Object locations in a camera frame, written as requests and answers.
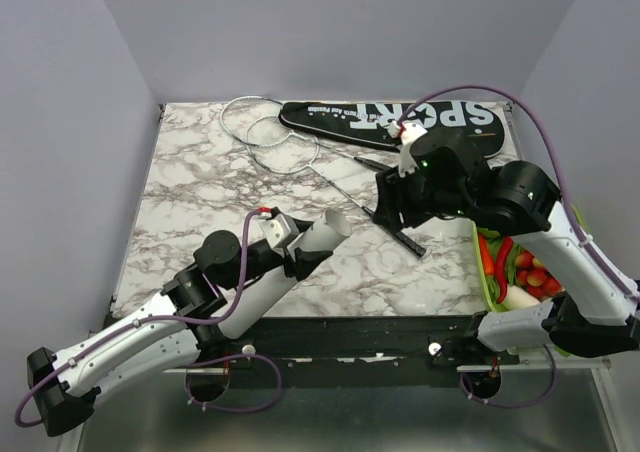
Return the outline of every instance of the marble tabletop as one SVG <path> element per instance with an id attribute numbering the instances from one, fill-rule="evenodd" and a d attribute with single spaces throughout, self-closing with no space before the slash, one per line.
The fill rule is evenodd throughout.
<path id="1" fill-rule="evenodd" d="M 335 255 L 276 304 L 270 316 L 470 314 L 483 308 L 469 220 L 433 219 L 405 230 L 427 249 L 418 260 L 313 172 L 282 176 L 257 166 L 244 146 L 222 131 L 218 118 L 223 105 L 167 105 L 112 306 L 115 317 L 135 310 L 193 262 L 193 251 L 208 234 L 228 229 L 239 235 L 246 213 L 265 205 L 308 220 L 333 208 L 353 228 L 351 238 Z M 491 108 L 504 119 L 501 104 Z M 253 104 L 225 113 L 225 123 L 241 133 L 259 117 L 277 111 L 276 104 Z M 389 165 L 398 157 L 330 144 Z M 516 158 L 507 133 L 502 152 L 490 162 Z M 323 151 L 316 164 L 362 203 L 375 208 L 374 172 L 329 151 Z M 260 229 L 253 225 L 250 241 L 260 237 Z"/>

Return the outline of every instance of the purple cable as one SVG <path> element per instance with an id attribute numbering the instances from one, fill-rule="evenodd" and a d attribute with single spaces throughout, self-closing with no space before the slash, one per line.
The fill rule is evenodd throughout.
<path id="1" fill-rule="evenodd" d="M 248 249 L 249 249 L 249 225 L 251 223 L 251 219 L 256 215 L 259 215 L 260 213 L 261 213 L 260 210 L 252 210 L 251 212 L 249 212 L 247 214 L 247 216 L 244 219 L 244 225 L 243 225 L 243 229 L 242 229 L 242 247 L 241 247 L 241 251 L 240 251 L 240 278 L 239 278 L 239 281 L 238 281 L 238 287 L 236 289 L 237 290 L 236 296 L 234 297 L 233 302 L 231 302 L 231 305 L 229 306 L 229 309 L 227 309 L 227 311 L 224 314 L 222 314 L 220 317 L 214 317 L 212 319 L 193 319 L 193 318 L 190 318 L 190 317 L 178 317 L 178 316 L 175 316 L 175 315 L 156 315 L 156 316 L 144 317 L 144 318 L 140 319 L 139 320 L 140 325 L 148 324 L 149 322 L 159 322 L 159 321 L 165 321 L 165 320 L 172 320 L 172 321 L 175 321 L 175 322 L 182 322 L 184 324 L 215 325 L 215 324 L 218 324 L 218 323 L 222 322 L 223 320 L 226 320 L 236 310 L 236 308 L 238 307 L 238 304 L 240 303 L 240 297 L 242 296 L 242 291 L 244 290 L 244 282 L 245 282 L 245 279 L 247 277 L 247 255 L 248 255 Z M 133 323 L 129 323 L 129 324 L 126 324 L 125 326 L 123 326 L 120 329 L 114 330 L 113 332 L 105 335 L 103 338 L 101 338 L 100 340 L 98 340 L 94 344 L 92 344 L 89 347 L 87 347 L 86 349 L 84 349 L 78 355 L 73 357 L 73 360 L 75 360 L 76 362 L 79 362 L 80 360 L 84 359 L 87 355 L 89 355 L 91 352 L 93 352 L 94 350 L 102 347 L 104 344 L 106 344 L 107 342 L 109 342 L 113 338 L 115 338 L 115 337 L 119 336 L 120 334 L 122 334 L 124 332 L 127 332 L 128 330 L 131 330 L 133 328 L 135 328 Z M 15 422 L 15 424 L 18 427 L 22 427 L 22 428 L 35 427 L 36 425 L 40 425 L 42 423 L 42 419 L 34 420 L 34 421 L 31 421 L 31 422 L 24 422 L 22 420 L 22 411 L 24 410 L 24 408 L 27 405 L 27 403 L 34 397 L 34 395 L 36 393 L 38 393 L 38 391 L 40 389 L 42 389 L 51 380 L 53 380 L 57 376 L 59 376 L 62 372 L 68 370 L 70 367 L 71 367 L 71 365 L 69 364 L 69 362 L 61 365 L 60 368 L 58 368 L 58 369 L 54 370 L 53 372 L 51 372 L 50 374 L 48 374 L 44 379 L 42 379 L 40 382 L 38 382 L 36 385 L 34 385 L 29 390 L 29 392 L 27 392 L 27 394 L 22 398 L 22 400 L 18 404 L 18 407 L 16 408 L 15 414 L 13 416 L 13 421 Z"/>
<path id="2" fill-rule="evenodd" d="M 402 126 L 402 123 L 407 119 L 409 114 L 411 114 L 416 109 L 416 107 L 418 107 L 420 104 L 427 102 L 428 100 L 434 99 L 439 95 L 446 94 L 448 92 L 454 92 L 456 90 L 463 90 L 463 89 L 487 90 L 489 92 L 502 95 L 503 97 L 506 97 L 507 99 L 511 100 L 516 105 L 518 105 L 529 116 L 531 121 L 535 124 L 536 128 L 538 129 L 538 132 L 542 137 L 542 141 L 544 142 L 544 145 L 547 148 L 547 154 L 549 155 L 549 159 L 551 159 L 551 166 L 553 167 L 553 171 L 556 174 L 556 179 L 558 180 L 558 186 L 560 187 L 560 191 L 563 196 L 562 206 L 564 207 L 564 211 L 567 214 L 567 217 L 569 218 L 569 223 L 571 224 L 571 227 L 573 227 L 573 230 L 575 230 L 576 232 L 576 236 L 578 237 L 580 242 L 584 244 L 584 248 L 589 254 L 589 256 L 598 265 L 600 270 L 604 272 L 604 274 L 611 280 L 611 282 L 613 282 L 616 285 L 616 287 L 618 287 L 625 296 L 640 303 L 640 296 L 637 296 L 635 291 L 631 290 L 629 287 L 625 285 L 624 282 L 622 282 L 620 277 L 618 277 L 618 274 L 614 272 L 611 269 L 611 267 L 609 267 L 606 261 L 602 258 L 602 256 L 598 253 L 595 247 L 591 244 L 589 238 L 587 237 L 587 234 L 585 234 L 584 230 L 582 230 L 582 227 L 578 223 L 578 219 L 576 218 L 573 212 L 573 208 L 571 206 L 571 199 L 569 195 L 569 187 L 567 187 L 564 174 L 562 173 L 562 169 L 560 167 L 560 161 L 558 160 L 556 151 L 553 147 L 553 144 L 551 143 L 551 138 L 549 137 L 549 133 L 547 132 L 547 129 L 544 127 L 542 122 L 538 119 L 536 114 L 520 99 L 497 87 L 490 87 L 486 85 L 477 85 L 477 84 L 456 85 L 454 87 L 447 87 L 445 89 L 436 90 L 435 92 L 432 92 L 431 94 L 411 104 L 398 119 L 397 121 L 398 125 Z"/>
<path id="3" fill-rule="evenodd" d="M 553 358 L 553 354 L 549 350 L 549 347 L 547 347 L 546 345 L 543 345 L 543 347 L 547 352 L 547 355 L 549 356 L 549 361 L 551 362 L 551 383 L 549 383 L 549 387 L 547 387 L 547 390 L 545 390 L 543 394 L 537 399 L 533 399 L 528 402 L 521 402 L 519 404 L 506 404 L 503 402 L 491 402 L 487 399 L 481 399 L 477 395 L 473 395 L 473 392 L 471 392 L 471 389 L 473 388 L 471 385 L 471 379 L 465 373 L 460 374 L 460 388 L 469 400 L 473 400 L 474 402 L 482 405 L 488 405 L 489 407 L 497 407 L 499 409 L 523 409 L 525 407 L 533 407 L 534 405 L 538 405 L 553 393 L 556 388 L 556 384 L 558 383 L 558 366 L 556 365 L 556 361 Z"/>
<path id="4" fill-rule="evenodd" d="M 214 360 L 208 360 L 206 362 L 198 362 L 195 364 L 191 364 L 188 365 L 187 368 L 188 369 L 194 369 L 194 368 L 198 368 L 198 367 L 207 367 L 209 365 L 216 365 L 216 364 L 220 364 L 223 362 L 227 362 L 228 360 L 237 360 L 237 359 L 258 359 L 258 360 L 262 360 L 263 362 L 266 362 L 276 373 L 276 391 L 273 394 L 273 396 L 264 404 L 260 404 L 260 405 L 255 405 L 253 407 L 225 407 L 223 405 L 214 405 L 210 402 L 200 402 L 199 400 L 197 400 L 193 394 L 191 393 L 191 383 L 189 381 L 187 381 L 186 385 L 185 385 L 185 391 L 187 392 L 187 395 L 189 396 L 189 403 L 196 403 L 198 405 L 200 405 L 201 407 L 205 407 L 207 409 L 213 409 L 213 410 L 220 410 L 222 412 L 233 412 L 236 414 L 247 414 L 247 413 L 251 413 L 251 412 L 260 412 L 261 410 L 265 410 L 268 409 L 269 407 L 271 407 L 272 405 L 274 405 L 276 402 L 278 402 L 280 400 L 280 398 L 282 397 L 282 374 L 280 373 L 280 369 L 278 369 L 278 366 L 276 365 L 276 363 L 271 360 L 269 357 L 265 357 L 264 355 L 257 355 L 257 354 L 236 354 L 236 355 L 229 355 L 227 357 L 222 357 L 220 359 L 214 359 Z"/>

